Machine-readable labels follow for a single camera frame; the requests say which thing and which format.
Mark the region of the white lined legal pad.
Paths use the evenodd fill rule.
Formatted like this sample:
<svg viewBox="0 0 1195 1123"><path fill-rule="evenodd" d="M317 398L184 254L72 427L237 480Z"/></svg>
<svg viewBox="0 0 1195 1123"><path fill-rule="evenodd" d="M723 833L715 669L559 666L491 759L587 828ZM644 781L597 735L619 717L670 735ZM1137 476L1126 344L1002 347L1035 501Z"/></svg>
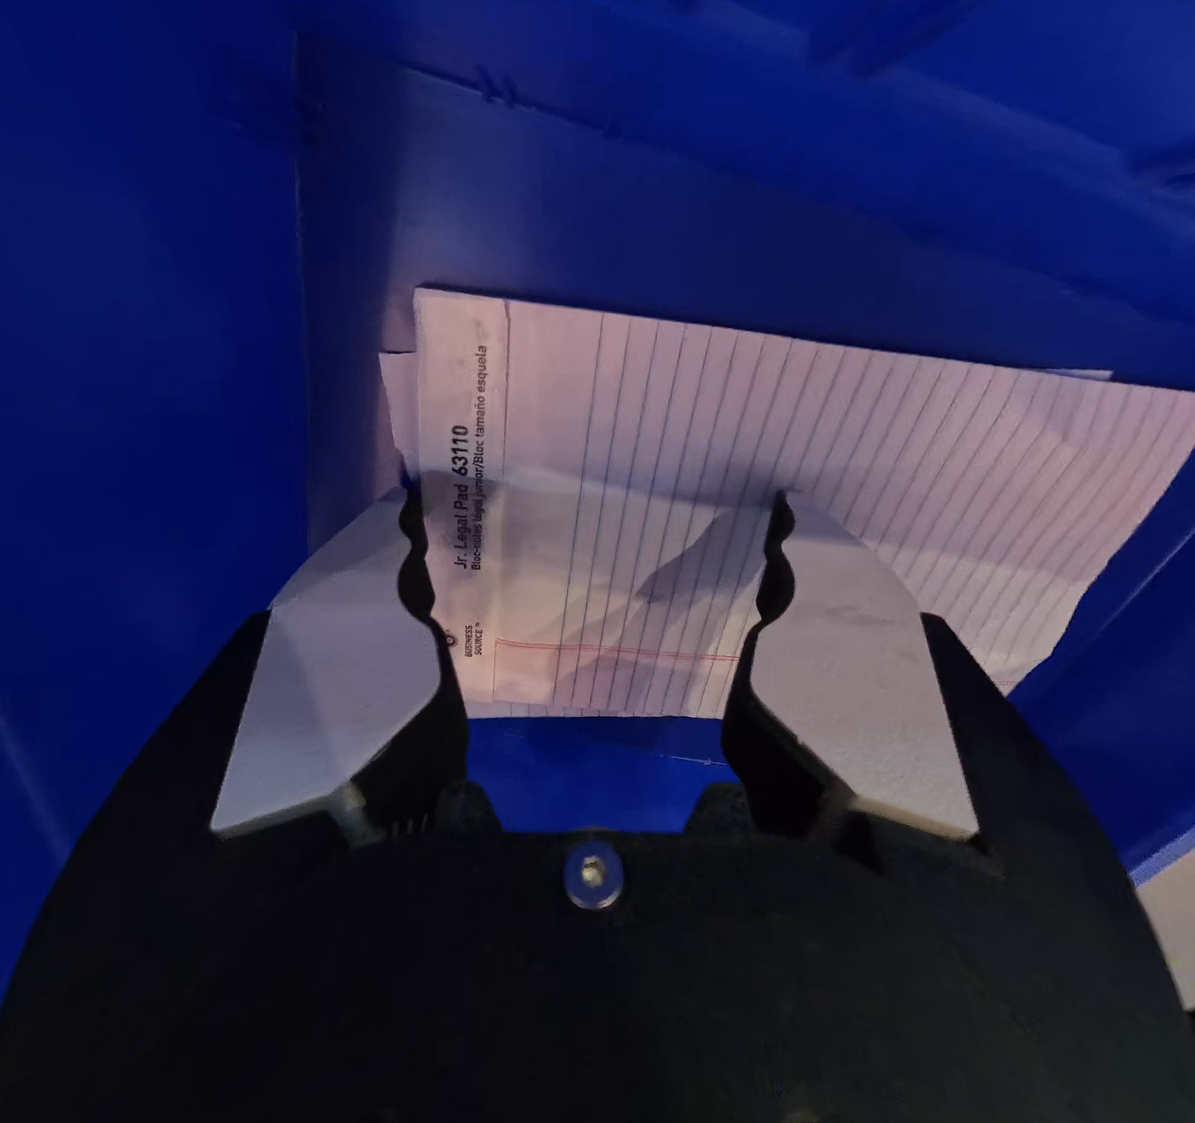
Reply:
<svg viewBox="0 0 1195 1123"><path fill-rule="evenodd" d="M422 502L464 700L716 717L795 490L1004 691L1192 457L1191 393L440 290Z"/></svg>

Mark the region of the blue plastic bin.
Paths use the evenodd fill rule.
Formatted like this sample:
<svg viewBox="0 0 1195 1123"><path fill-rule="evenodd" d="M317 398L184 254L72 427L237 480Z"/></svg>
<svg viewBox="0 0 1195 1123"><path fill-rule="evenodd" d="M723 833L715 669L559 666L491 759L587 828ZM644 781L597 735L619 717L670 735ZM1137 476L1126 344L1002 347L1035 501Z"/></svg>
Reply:
<svg viewBox="0 0 1195 1123"><path fill-rule="evenodd" d="M4 982L424 285L1191 389L1192 0L3 0Z"/></svg>

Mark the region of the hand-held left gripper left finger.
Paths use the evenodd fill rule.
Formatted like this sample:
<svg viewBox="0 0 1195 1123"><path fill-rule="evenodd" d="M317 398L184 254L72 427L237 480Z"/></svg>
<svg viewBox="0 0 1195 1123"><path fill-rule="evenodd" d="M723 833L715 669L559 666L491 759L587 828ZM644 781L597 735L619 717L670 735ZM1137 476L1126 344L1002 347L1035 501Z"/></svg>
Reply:
<svg viewBox="0 0 1195 1123"><path fill-rule="evenodd" d="M432 620L418 498L384 493L275 596L211 831L326 815L350 845L433 825L468 723Z"/></svg>

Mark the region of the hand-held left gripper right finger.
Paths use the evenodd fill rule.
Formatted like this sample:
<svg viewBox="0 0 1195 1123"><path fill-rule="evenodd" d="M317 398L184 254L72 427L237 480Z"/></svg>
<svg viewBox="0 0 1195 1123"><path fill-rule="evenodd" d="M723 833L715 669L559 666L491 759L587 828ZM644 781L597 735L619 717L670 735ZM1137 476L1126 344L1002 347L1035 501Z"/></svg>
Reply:
<svg viewBox="0 0 1195 1123"><path fill-rule="evenodd" d="M969 841L979 822L914 596L794 489L763 559L722 721L754 827L833 842L878 816Z"/></svg>

